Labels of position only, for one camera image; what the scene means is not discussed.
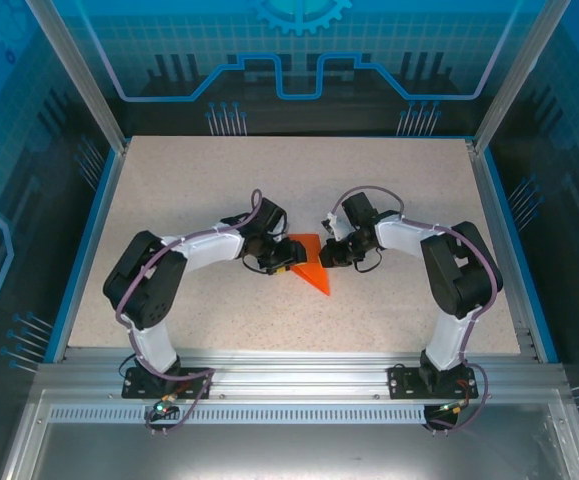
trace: orange triangular block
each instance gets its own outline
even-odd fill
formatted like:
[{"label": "orange triangular block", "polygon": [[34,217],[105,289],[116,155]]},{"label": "orange triangular block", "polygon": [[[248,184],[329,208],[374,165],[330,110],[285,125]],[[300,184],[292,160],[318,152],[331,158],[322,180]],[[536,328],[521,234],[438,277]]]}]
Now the orange triangular block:
[{"label": "orange triangular block", "polygon": [[294,265],[291,270],[325,295],[329,295],[329,276],[320,264],[320,237],[317,233],[290,234],[291,240],[302,243],[307,251],[307,263]]}]

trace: enclosure wall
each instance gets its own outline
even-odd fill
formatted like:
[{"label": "enclosure wall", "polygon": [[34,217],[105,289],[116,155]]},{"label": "enclosure wall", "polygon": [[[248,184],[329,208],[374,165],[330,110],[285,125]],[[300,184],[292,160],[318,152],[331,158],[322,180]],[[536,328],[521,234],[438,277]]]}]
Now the enclosure wall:
[{"label": "enclosure wall", "polygon": [[472,135],[542,0],[58,0],[127,135]]},{"label": "enclosure wall", "polygon": [[24,2],[0,1],[0,462],[108,154]]},{"label": "enclosure wall", "polygon": [[579,385],[579,2],[571,2],[491,152],[557,354]]}]

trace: blue edge trim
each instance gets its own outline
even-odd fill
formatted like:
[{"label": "blue edge trim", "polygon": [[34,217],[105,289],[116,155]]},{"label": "blue edge trim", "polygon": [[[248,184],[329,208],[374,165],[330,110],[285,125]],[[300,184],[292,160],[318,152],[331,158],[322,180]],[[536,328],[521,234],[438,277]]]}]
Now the blue edge trim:
[{"label": "blue edge trim", "polygon": [[[470,140],[472,137],[461,137],[461,136],[446,136],[446,137],[435,137],[435,138],[463,138],[465,140]],[[493,156],[489,148],[485,150],[485,160],[487,162],[487,167],[491,172],[491,178],[493,180],[493,185],[496,191],[496,196],[500,202],[500,207],[502,209],[502,215],[504,217],[507,230],[509,231],[509,236],[511,237],[511,245],[514,250],[514,254],[518,259],[518,264],[520,266],[520,273],[527,290],[527,295],[529,297],[529,303],[531,309],[533,310],[534,317],[536,319],[536,326],[538,327],[538,333],[540,334],[540,340],[542,341],[543,348],[545,350],[545,355],[547,356],[547,361],[549,363],[557,363],[558,356],[556,354],[556,349],[551,339],[551,334],[549,333],[549,327],[547,326],[547,321],[545,319],[540,300],[538,299],[538,292],[536,291],[536,286],[531,278],[531,273],[529,272],[529,265],[527,264],[527,258],[525,257],[524,250],[522,249],[522,244],[520,243],[520,237],[518,236],[518,231],[513,223],[511,216],[511,211],[509,209],[509,204],[507,203],[507,198],[505,196],[504,190],[502,188],[502,182],[500,181],[500,176],[498,175],[498,170],[493,161]],[[113,164],[117,161],[115,158],[115,152],[112,150],[109,153],[105,169],[102,173],[102,178],[100,179],[100,186],[103,188],[98,188],[96,196],[94,197],[93,204],[91,206],[91,212],[89,213],[89,218],[87,219],[87,224],[85,230],[82,234],[82,241],[78,248],[78,253],[76,254],[76,259],[74,261],[73,269],[71,270],[71,275],[69,276],[69,282],[67,283],[67,288],[60,305],[60,310],[58,311],[58,316],[56,318],[56,324],[53,328],[53,333],[49,340],[49,345],[47,347],[47,352],[45,354],[45,362],[51,362],[53,358],[56,357],[58,345],[60,343],[60,337],[62,336],[62,330],[65,327],[67,321],[67,313],[73,297],[75,294],[76,285],[78,283],[78,277],[80,276],[80,271],[83,267],[85,253],[89,248],[89,243],[92,241],[93,228],[98,219],[98,216],[102,213],[106,215],[106,212],[101,212],[100,207],[102,205],[102,199],[104,193],[107,189],[107,184],[109,182],[109,176],[113,167]]]},{"label": "blue edge trim", "polygon": [[525,252],[522,249],[522,244],[520,243],[520,236],[518,235],[518,230],[516,230],[516,225],[513,223],[513,217],[511,216],[511,210],[509,209],[509,204],[507,203],[507,197],[502,188],[502,182],[500,181],[500,175],[498,175],[498,169],[493,161],[493,155],[489,147],[485,150],[485,160],[487,162],[487,167],[489,172],[491,172],[491,179],[493,180],[493,186],[496,190],[496,196],[500,202],[500,208],[502,210],[502,215],[507,225],[507,230],[509,231],[509,236],[511,237],[511,246],[513,248],[514,254],[518,259],[518,265],[520,266],[520,274],[525,283],[525,288],[527,290],[527,296],[529,297],[529,303],[531,309],[533,310],[533,315],[536,319],[536,327],[538,327],[538,334],[540,335],[540,341],[545,350],[545,355],[549,363],[558,363],[558,355],[556,354],[556,348],[554,347],[553,340],[551,339],[551,334],[549,333],[549,327],[547,326],[547,320],[545,319],[545,314],[542,310],[542,305],[538,299],[538,292],[536,291],[536,285],[533,283],[533,278],[531,278],[531,272],[529,272],[529,264],[527,263],[527,257],[525,257]]},{"label": "blue edge trim", "polygon": [[105,162],[105,168],[102,171],[100,182],[98,183],[98,190],[96,191],[96,195],[93,198],[93,203],[91,204],[91,210],[89,212],[89,217],[87,218],[87,223],[85,224],[85,229],[82,232],[82,240],[80,241],[80,246],[78,247],[78,252],[76,253],[76,258],[73,262],[73,268],[71,269],[71,274],[69,275],[69,281],[67,282],[65,294],[62,297],[62,303],[60,304],[60,309],[58,310],[58,315],[56,316],[56,323],[51,332],[47,350],[45,351],[45,363],[53,363],[53,359],[56,358],[56,354],[58,353],[60,338],[62,337],[65,324],[67,323],[69,307],[71,306],[71,302],[74,300],[78,279],[80,277],[80,272],[83,269],[87,250],[93,241],[92,235],[94,226],[100,215],[107,215],[107,212],[101,211],[102,200],[107,188],[109,187],[109,177],[117,161],[118,158],[116,156],[116,152],[113,149],[110,149],[109,155],[107,156],[107,161]]}]

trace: black mounting bracket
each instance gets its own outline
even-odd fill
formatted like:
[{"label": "black mounting bracket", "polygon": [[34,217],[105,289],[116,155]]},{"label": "black mounting bracket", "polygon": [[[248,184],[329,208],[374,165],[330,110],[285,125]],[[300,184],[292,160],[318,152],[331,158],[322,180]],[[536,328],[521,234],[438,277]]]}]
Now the black mounting bracket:
[{"label": "black mounting bracket", "polygon": [[469,385],[469,398],[478,398],[478,385],[473,369],[458,365],[449,372],[450,377],[430,392],[420,375],[420,367],[397,364],[387,369],[389,397],[392,400],[462,400],[465,398],[465,391],[458,384],[458,380],[465,380]]},{"label": "black mounting bracket", "polygon": [[[175,367],[167,371],[168,375],[185,376],[193,375],[195,373],[204,372],[207,368],[182,368]],[[161,378],[152,375],[142,366],[128,368],[125,373],[125,379],[122,384],[122,398],[139,398],[139,399],[159,399],[178,391],[177,398],[179,400],[193,400],[198,396],[200,389],[207,381],[206,377],[197,378],[188,382],[172,382],[162,380]],[[207,388],[200,398],[209,398],[209,391],[211,387]]]}]

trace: work surface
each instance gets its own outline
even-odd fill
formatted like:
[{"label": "work surface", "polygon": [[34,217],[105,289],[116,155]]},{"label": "work surface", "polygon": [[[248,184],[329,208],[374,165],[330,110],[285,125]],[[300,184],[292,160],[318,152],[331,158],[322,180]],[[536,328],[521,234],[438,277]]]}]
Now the work surface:
[{"label": "work surface", "polygon": [[[188,234],[249,211],[260,188],[284,208],[290,232],[326,232],[334,202],[356,185],[381,185],[405,200],[405,215],[429,223],[475,223],[491,248],[464,140],[134,137],[76,317],[70,346],[125,347],[102,294],[133,236]],[[378,211],[397,208],[367,192]],[[329,270],[327,297],[293,273],[272,277],[221,262],[184,277],[167,321],[176,347],[415,352],[426,346],[438,307],[424,263],[386,251],[373,272]],[[376,258],[369,254],[366,265]],[[469,351],[518,353],[504,290],[479,321]]]}]

